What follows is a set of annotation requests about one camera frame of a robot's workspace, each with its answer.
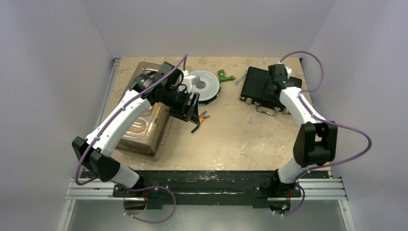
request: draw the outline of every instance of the black case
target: black case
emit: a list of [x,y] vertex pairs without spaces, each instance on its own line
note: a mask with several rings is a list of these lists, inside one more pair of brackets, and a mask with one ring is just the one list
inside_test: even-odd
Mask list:
[[[294,77],[290,77],[290,79],[294,81],[296,87],[302,87],[301,79]],[[262,107],[271,109],[276,107],[280,111],[286,108],[273,92],[273,82],[268,75],[268,71],[252,66],[248,68],[240,99],[248,104],[257,102]]]

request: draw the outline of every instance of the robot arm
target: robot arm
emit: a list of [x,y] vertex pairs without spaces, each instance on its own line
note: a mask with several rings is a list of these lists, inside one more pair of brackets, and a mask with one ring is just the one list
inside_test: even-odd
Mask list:
[[130,102],[158,80],[168,74],[174,66],[164,62],[152,77],[139,75],[134,78],[123,99],[113,112],[85,139],[76,137],[72,147],[78,160],[86,155],[83,165],[101,181],[113,181],[132,188],[139,180],[139,175],[129,167],[114,160],[111,155],[132,123],[155,103],[161,102],[169,106],[170,115],[183,121],[200,123],[198,116],[198,93],[179,90],[176,85],[183,73],[176,69],[168,79],[164,80],[148,93]]
[[[324,118],[306,100],[301,89],[289,79],[287,68],[283,64],[269,66],[269,78],[274,83],[274,93],[286,106],[300,127],[293,146],[293,158],[278,170],[279,182],[294,183],[294,179],[311,166],[321,166],[335,158],[337,127],[322,123],[312,115]],[[303,99],[312,115],[299,98]]]

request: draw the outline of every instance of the tape roll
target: tape roll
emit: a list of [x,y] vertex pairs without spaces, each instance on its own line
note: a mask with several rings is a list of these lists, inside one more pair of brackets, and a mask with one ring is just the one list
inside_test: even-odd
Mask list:
[[189,73],[189,76],[199,76],[200,82],[191,86],[191,92],[200,94],[199,104],[208,105],[217,98],[221,88],[218,78],[209,71],[198,70]]

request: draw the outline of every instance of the white wall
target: white wall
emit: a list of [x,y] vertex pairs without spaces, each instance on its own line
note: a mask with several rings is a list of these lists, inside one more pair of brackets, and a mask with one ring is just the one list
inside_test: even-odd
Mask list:
[[83,0],[113,56],[307,50],[334,0]]
[[1,230],[53,231],[111,57],[80,0],[0,5]]
[[[324,116],[368,132],[366,156],[336,167],[344,179],[358,230],[407,230],[408,2],[338,0],[309,51],[326,79],[312,95]],[[319,69],[303,61],[309,86]],[[339,131],[337,160],[362,150],[366,140]]]

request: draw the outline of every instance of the metal wrench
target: metal wrench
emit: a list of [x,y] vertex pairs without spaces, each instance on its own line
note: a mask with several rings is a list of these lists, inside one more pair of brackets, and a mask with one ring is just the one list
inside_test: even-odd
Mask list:
[[240,79],[238,79],[236,82],[234,82],[235,86],[237,86],[240,83],[240,81],[243,80],[243,78],[245,78],[247,72],[248,71],[246,70],[245,73],[243,74],[243,76]]

